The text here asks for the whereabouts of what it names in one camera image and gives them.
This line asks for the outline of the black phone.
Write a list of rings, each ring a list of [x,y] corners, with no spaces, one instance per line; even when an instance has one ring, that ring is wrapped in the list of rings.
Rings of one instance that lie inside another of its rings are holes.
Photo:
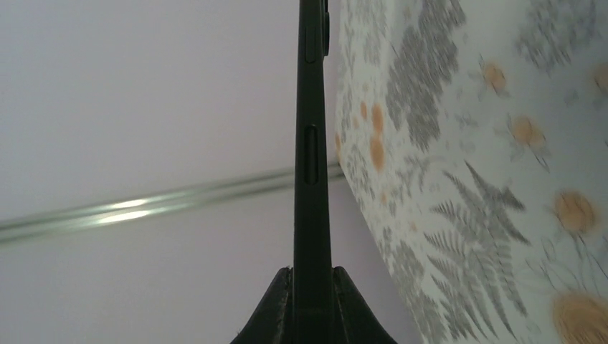
[[[327,1],[300,1],[295,129],[294,343],[332,343],[333,292],[323,60]]]

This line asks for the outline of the left aluminium frame post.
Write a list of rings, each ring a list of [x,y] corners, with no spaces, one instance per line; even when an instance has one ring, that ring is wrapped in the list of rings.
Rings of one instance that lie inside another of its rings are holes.
[[[151,216],[162,216],[228,201],[283,191],[294,186],[292,168],[188,186],[105,204],[33,214],[1,222],[1,245],[86,231]]]

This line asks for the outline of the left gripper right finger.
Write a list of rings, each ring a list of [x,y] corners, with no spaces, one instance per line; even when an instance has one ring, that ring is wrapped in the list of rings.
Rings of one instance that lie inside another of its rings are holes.
[[[334,343],[396,344],[343,267],[333,268]]]

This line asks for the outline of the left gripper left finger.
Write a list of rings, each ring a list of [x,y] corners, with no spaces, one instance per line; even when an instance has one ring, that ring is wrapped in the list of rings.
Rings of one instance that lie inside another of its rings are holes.
[[[231,344],[288,344],[293,341],[292,269],[283,267],[271,281],[245,326]]]

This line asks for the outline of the floral table mat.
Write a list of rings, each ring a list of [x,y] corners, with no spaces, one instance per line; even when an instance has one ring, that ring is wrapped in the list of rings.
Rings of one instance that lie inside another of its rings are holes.
[[[423,343],[607,341],[607,2],[342,1],[341,167]]]

